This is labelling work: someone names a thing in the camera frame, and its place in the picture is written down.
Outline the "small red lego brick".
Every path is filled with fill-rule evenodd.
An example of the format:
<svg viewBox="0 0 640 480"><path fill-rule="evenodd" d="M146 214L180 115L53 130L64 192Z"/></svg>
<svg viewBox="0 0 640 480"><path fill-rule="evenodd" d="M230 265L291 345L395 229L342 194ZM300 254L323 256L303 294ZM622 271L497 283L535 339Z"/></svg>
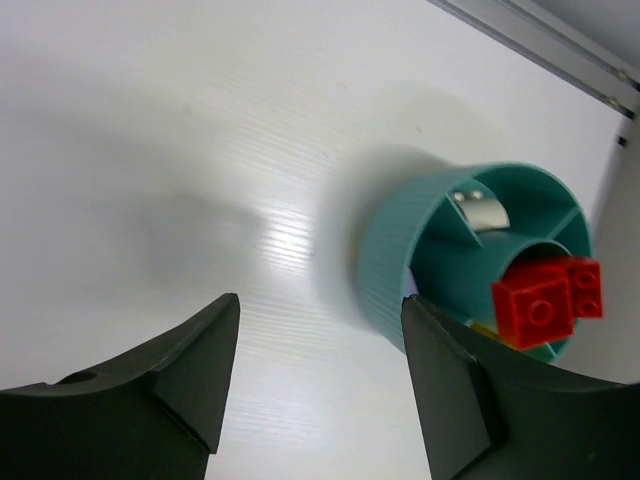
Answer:
<svg viewBox="0 0 640 480"><path fill-rule="evenodd" d="M556 274L515 276L491 286L498 334L518 350L574 334L569 281Z"/></svg>

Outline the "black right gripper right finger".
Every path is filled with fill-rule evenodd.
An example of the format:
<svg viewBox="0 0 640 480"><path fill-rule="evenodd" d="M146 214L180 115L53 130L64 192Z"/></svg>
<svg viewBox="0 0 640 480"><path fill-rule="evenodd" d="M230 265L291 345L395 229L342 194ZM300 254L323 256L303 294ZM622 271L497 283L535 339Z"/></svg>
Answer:
<svg viewBox="0 0 640 480"><path fill-rule="evenodd" d="M638 384L528 357L419 296L401 320L432 478L638 478Z"/></svg>

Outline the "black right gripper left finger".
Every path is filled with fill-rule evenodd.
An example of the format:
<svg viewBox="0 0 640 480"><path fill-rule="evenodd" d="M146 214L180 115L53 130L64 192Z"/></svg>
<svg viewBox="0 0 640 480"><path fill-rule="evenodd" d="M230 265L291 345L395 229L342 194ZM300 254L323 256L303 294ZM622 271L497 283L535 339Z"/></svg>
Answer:
<svg viewBox="0 0 640 480"><path fill-rule="evenodd" d="M239 297L226 293L110 360L2 391L2 478L204 478L238 332Z"/></svg>

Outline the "long yellow lego plate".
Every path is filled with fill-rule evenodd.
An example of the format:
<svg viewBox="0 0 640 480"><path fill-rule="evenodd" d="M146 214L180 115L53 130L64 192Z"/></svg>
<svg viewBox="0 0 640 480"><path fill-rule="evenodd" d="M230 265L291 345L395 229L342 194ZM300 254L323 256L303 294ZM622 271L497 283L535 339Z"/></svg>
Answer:
<svg viewBox="0 0 640 480"><path fill-rule="evenodd" d="M508 348L513 349L513 346L510 345L508 342L506 342L496 331L482 325L479 324L477 322L473 322L471 324L469 324L469 327L474 330L475 332L484 335L490 339L492 339L493 341L496 341L502 345L507 346Z"/></svg>

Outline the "white lego brick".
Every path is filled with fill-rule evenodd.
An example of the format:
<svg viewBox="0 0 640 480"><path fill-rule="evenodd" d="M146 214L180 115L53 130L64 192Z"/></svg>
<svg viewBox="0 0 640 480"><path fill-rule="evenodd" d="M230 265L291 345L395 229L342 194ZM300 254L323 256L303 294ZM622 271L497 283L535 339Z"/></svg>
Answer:
<svg viewBox="0 0 640 480"><path fill-rule="evenodd" d="M452 199L475 232L506 229L511 224L502 203L482 190L455 191Z"/></svg>

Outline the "red sloped lego brick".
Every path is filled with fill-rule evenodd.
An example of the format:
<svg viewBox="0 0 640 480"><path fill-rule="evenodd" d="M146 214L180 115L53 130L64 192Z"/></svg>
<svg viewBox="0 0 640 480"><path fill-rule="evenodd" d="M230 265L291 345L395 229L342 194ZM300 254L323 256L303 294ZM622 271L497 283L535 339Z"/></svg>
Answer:
<svg viewBox="0 0 640 480"><path fill-rule="evenodd" d="M546 284L563 284L568 280L569 272L579 266L579 258L548 257L514 261L496 285L513 284L538 286Z"/></svg>

